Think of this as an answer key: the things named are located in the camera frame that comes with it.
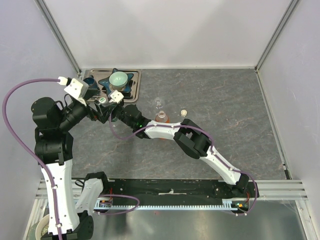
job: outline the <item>purple hose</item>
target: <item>purple hose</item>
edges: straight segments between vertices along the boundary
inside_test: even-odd
[[[17,140],[17,142],[32,156],[37,160],[37,162],[40,164],[40,166],[45,170],[45,172],[48,174],[48,177],[50,179],[51,187],[55,186],[55,181],[54,178],[49,170],[49,168],[44,164],[43,161],[33,152],[31,151],[30,148],[27,147],[27,145],[18,137],[16,132],[13,130],[11,127],[11,124],[9,123],[8,116],[7,116],[7,103],[8,99],[10,98],[11,94],[17,90],[18,88],[25,86],[27,84],[32,84],[32,83],[39,83],[39,82],[60,82],[59,79],[55,78],[39,78],[39,79],[32,79],[28,81],[24,81],[22,83],[19,83],[18,85],[14,86],[4,97],[3,103],[2,103],[2,116],[4,123],[6,127],[9,129],[9,132],[12,134],[12,136]],[[57,190],[52,189],[53,193],[53,203],[54,203],[54,216],[55,216],[55,223],[58,225],[60,224],[59,220],[59,212],[58,212],[58,198],[57,198]],[[61,227],[57,227],[58,230],[58,238],[59,240],[63,240],[62,238],[62,232],[61,232]]]
[[[100,215],[119,215],[119,214],[127,214],[130,213],[132,211],[134,211],[137,207],[139,207],[140,205],[140,200],[138,198],[136,198],[135,196],[128,196],[128,195],[120,195],[120,194],[103,194],[100,195],[99,198],[104,198],[104,197],[116,197],[116,198],[126,198],[126,199],[134,199],[136,200],[136,205],[133,208],[130,208],[128,210],[125,211],[119,211],[119,212],[112,212],[112,213],[108,213],[108,212],[100,212]]]
[[[111,129],[111,132],[113,133],[113,135],[117,138],[117,139],[120,139],[120,140],[127,140],[129,138],[132,138],[133,136],[135,136],[137,133],[147,129],[147,128],[150,128],[150,127],[154,127],[154,125],[148,125],[148,126],[144,126],[142,128],[140,128],[139,130],[135,131],[133,134],[131,134],[130,136],[127,136],[127,137],[121,137],[119,135],[116,134],[115,130],[113,129],[112,127],[112,117],[111,117],[111,114],[110,114],[110,117],[109,117],[109,126],[110,126],[110,129]],[[164,128],[172,128],[171,125],[164,125],[164,124],[157,124],[156,125],[157,127],[164,127]],[[210,140],[211,140],[211,147],[210,147],[210,151],[212,153],[214,153],[214,138],[206,131],[198,128],[198,127],[194,127],[194,126],[188,126],[188,125],[177,125],[177,126],[174,126],[173,127],[174,129],[175,128],[188,128],[188,129],[193,129],[193,130],[196,130],[196,131],[199,131],[201,133],[203,133],[204,135],[206,135]],[[218,156],[218,155],[215,155],[215,157],[225,166],[227,167],[228,169],[230,169],[231,167],[226,164],[224,161],[222,161],[222,159]],[[257,198],[258,198],[258,187],[257,187],[257,183],[255,181],[255,179],[253,178],[253,176],[250,174],[250,173],[247,173],[247,172],[244,172],[244,171],[240,171],[240,170],[236,170],[236,169],[232,169],[232,171],[236,172],[236,173],[240,173],[240,174],[245,174],[247,175],[253,182],[253,185],[254,185],[254,191],[255,191],[255,195],[254,195],[254,200],[253,200],[253,204],[252,206],[250,207],[250,209],[248,209],[248,211],[246,213],[238,213],[238,216],[244,216],[246,215],[247,213],[251,212],[251,210],[254,208],[254,206],[256,205],[256,202],[257,202]]]

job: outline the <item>purple cable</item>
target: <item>purple cable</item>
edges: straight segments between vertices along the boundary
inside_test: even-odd
[[[32,83],[39,83],[39,82],[60,82],[59,79],[55,79],[55,78],[39,78],[39,79],[32,79],[32,80],[28,80],[28,81],[24,81],[19,83],[18,85],[14,86],[4,97],[3,102],[2,102],[2,116],[3,116],[3,120],[4,123],[6,125],[6,127],[9,129],[9,132],[12,134],[12,136],[15,138],[15,140],[17,140],[17,142],[32,156],[35,158],[35,160],[37,160],[37,162],[40,164],[40,166],[46,171],[46,173],[48,174],[48,177],[50,179],[50,183],[51,183],[51,187],[55,186],[55,181],[54,178],[49,170],[49,168],[44,164],[43,161],[41,161],[41,159],[33,152],[31,151],[30,148],[27,147],[27,145],[20,139],[20,137],[18,137],[18,135],[16,134],[16,132],[13,130],[13,128],[11,127],[11,124],[9,123],[8,120],[8,116],[7,116],[7,103],[8,100],[11,96],[11,94],[17,90],[18,88],[25,86],[27,84],[32,84]],[[57,190],[56,189],[52,189],[52,193],[53,193],[53,203],[54,203],[54,216],[55,216],[55,223],[58,225],[60,224],[60,220],[59,220],[59,212],[58,212],[58,198],[57,198]],[[58,230],[58,238],[59,240],[63,240],[62,238],[62,232],[61,232],[61,227],[57,227]]]
[[[134,199],[136,200],[136,205],[133,208],[130,208],[128,210],[125,211],[120,211],[120,212],[112,212],[112,213],[108,213],[108,212],[97,212],[99,215],[119,215],[119,214],[126,214],[126,213],[130,213],[133,210],[135,210],[137,207],[139,207],[140,205],[140,200],[138,198],[136,198],[135,196],[128,196],[128,195],[120,195],[120,194],[103,194],[100,195],[99,198],[104,198],[104,197],[116,197],[116,198],[126,198],[126,199]]]
[[[147,128],[150,128],[150,127],[154,127],[154,125],[148,125],[148,126],[144,126],[142,128],[140,128],[139,130],[135,131],[133,134],[131,134],[130,136],[127,136],[127,137],[121,137],[119,135],[116,134],[115,130],[113,129],[112,127],[112,117],[111,117],[111,114],[110,114],[110,117],[109,117],[109,126],[110,126],[110,129],[111,129],[111,132],[113,133],[113,135],[117,138],[117,139],[120,139],[120,140],[127,140],[129,138],[132,138],[133,136],[135,136],[137,133],[147,129]],[[171,125],[163,125],[163,124],[157,124],[156,125],[157,127],[164,127],[164,128],[172,128]],[[189,125],[176,125],[173,127],[174,129],[175,128],[188,128],[188,129],[193,129],[193,130],[196,130],[196,131],[199,131],[201,133],[203,133],[204,135],[206,135],[210,140],[211,140],[211,147],[210,147],[210,151],[212,153],[214,153],[214,138],[206,131],[198,128],[198,127],[194,127],[194,126],[189,126]],[[227,167],[228,169],[230,169],[231,167],[226,164],[224,161],[222,161],[222,159],[216,154],[215,157],[225,166]],[[256,205],[256,202],[257,202],[257,198],[258,198],[258,187],[257,187],[257,183],[255,181],[255,179],[253,178],[253,176],[250,174],[250,173],[247,173],[245,171],[240,171],[240,170],[236,170],[236,169],[232,169],[232,171],[236,172],[236,173],[240,173],[240,174],[245,174],[247,175],[253,182],[253,185],[254,185],[254,191],[255,191],[255,195],[254,195],[254,200],[253,200],[253,204],[252,206],[250,207],[250,209],[248,209],[248,211],[246,213],[238,213],[238,216],[244,216],[246,215],[247,213],[250,213],[251,210],[254,208],[254,206]]]

